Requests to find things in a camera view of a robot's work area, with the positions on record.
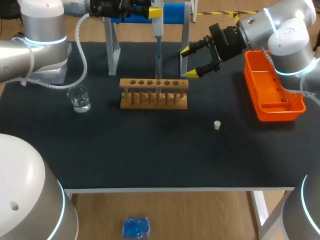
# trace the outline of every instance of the floor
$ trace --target floor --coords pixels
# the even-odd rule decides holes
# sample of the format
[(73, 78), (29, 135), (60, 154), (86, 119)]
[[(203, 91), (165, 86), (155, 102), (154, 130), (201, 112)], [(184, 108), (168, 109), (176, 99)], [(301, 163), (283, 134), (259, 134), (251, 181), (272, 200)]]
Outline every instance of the floor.
[[(199, 0), (199, 12), (256, 11), (278, 0)], [(249, 15), (242, 14), (240, 19)], [(68, 40), (74, 41), (78, 18), (65, 17)], [(208, 26), (219, 23), (221, 28), (234, 25), (227, 15), (198, 15), (190, 26), (190, 41), (198, 41), (209, 34)], [(149, 24), (117, 24), (121, 42), (154, 42)], [(1, 39), (10, 39), (22, 29), (18, 20), (4, 20)], [(309, 29), (311, 43), (316, 42), (320, 20)], [(164, 41), (180, 42), (182, 27), (166, 25)], [(101, 18), (92, 18), (80, 31), (83, 42), (105, 42)], [(281, 191), (265, 191), (268, 211), (271, 212), (282, 197)], [(149, 217), (151, 240), (255, 240), (257, 226), (247, 192), (167, 192), (167, 193), (109, 193), (79, 194), (72, 199), (79, 217), (79, 240), (122, 239), (124, 219)], [(277, 240), (284, 239), (282, 234)]]

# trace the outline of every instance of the black mat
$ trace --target black mat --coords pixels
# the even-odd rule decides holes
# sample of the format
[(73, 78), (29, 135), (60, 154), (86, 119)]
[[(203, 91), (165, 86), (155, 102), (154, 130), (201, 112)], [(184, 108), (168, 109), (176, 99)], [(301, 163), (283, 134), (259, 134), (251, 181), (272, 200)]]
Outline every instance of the black mat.
[[(190, 81), (188, 110), (120, 110), (119, 78), (153, 78), (156, 45), (122, 43), (117, 77), (108, 77), (104, 43), (82, 45), (90, 112), (75, 113), (66, 91), (36, 85), (10, 84), (0, 101), (0, 133), (33, 145), (65, 188), (295, 187), (319, 162), (320, 108), (306, 100), (295, 122), (259, 122), (243, 55)], [(179, 78), (178, 52), (164, 43), (164, 79)], [(203, 49), (188, 69), (209, 59)], [(67, 81), (81, 73), (73, 45)]]

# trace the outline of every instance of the wooden test tube rack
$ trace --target wooden test tube rack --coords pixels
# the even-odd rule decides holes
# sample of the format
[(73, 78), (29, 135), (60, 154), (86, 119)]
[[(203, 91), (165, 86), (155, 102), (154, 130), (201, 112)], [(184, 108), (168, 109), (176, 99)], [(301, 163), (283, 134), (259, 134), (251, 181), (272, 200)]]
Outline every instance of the wooden test tube rack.
[(121, 78), (120, 88), (124, 90), (120, 105), (122, 109), (188, 108), (188, 80)]

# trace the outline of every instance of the glowing blue ring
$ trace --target glowing blue ring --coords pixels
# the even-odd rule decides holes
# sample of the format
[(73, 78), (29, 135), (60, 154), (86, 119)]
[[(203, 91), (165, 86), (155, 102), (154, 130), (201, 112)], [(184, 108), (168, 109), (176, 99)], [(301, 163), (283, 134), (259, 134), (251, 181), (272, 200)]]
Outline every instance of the glowing blue ring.
[(269, 19), (269, 21), (271, 23), (273, 31), (276, 32), (277, 31), (276, 25), (275, 25), (274, 20), (272, 19), (271, 15), (270, 15), (269, 9), (268, 8), (264, 8), (263, 10), (265, 11), (265, 14), (267, 15), (267, 17), (268, 17), (268, 19)]
[(305, 203), (305, 198), (304, 198), (304, 186), (305, 186), (305, 181), (306, 181), (306, 178), (307, 178), (308, 175), (306, 175), (303, 179), (303, 182), (302, 182), (302, 186), (301, 186), (301, 202), (302, 202), (302, 206), (303, 206), (303, 210), (304, 210), (304, 213), (306, 215), (306, 217), (308, 218), (309, 222), (311, 223), (311, 225), (313, 226), (313, 228), (317, 231), (317, 233), (320, 235), (320, 229), (317, 227), (317, 225), (315, 224), (315, 222), (312, 220), (309, 212), (308, 212), (308, 209), (307, 209), (307, 206), (306, 206), (306, 203)]
[(307, 67), (305, 67), (304, 69), (302, 69), (300, 71), (296, 71), (296, 72), (292, 72), (292, 73), (283, 73), (283, 72), (278, 71), (277, 69), (275, 69), (275, 71), (277, 74), (280, 74), (283, 76), (293, 76), (293, 75), (297, 75), (297, 74), (302, 74), (304, 72), (307, 74), (315, 68), (316, 63), (319, 61), (320, 61), (320, 58), (317, 58), (317, 59), (314, 58)]
[(26, 38), (26, 37), (25, 37), (25, 40), (27, 40), (31, 44), (36, 44), (36, 45), (54, 45), (54, 44), (62, 43), (65, 40), (67, 40), (67, 36), (65, 36), (64, 38), (57, 40), (57, 41), (33, 41), (33, 40), (30, 40), (29, 38)]
[(65, 212), (65, 206), (66, 206), (65, 191), (62, 188), (60, 182), (58, 180), (57, 180), (57, 182), (61, 188), (61, 193), (62, 193), (62, 210), (61, 210), (60, 218), (59, 218), (55, 228), (53, 229), (52, 233), (50, 234), (50, 236), (46, 240), (51, 240), (54, 237), (54, 235), (56, 234), (56, 232), (61, 224), (62, 218), (64, 216), (64, 212)]

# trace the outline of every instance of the orange basket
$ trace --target orange basket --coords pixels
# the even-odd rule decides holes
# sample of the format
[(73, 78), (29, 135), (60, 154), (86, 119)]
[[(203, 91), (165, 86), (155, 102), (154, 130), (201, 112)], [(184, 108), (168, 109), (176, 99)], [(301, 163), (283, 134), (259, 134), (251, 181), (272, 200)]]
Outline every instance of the orange basket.
[(275, 69), (262, 51), (247, 51), (244, 57), (245, 80), (260, 121), (293, 121), (306, 111), (304, 96), (283, 90)]

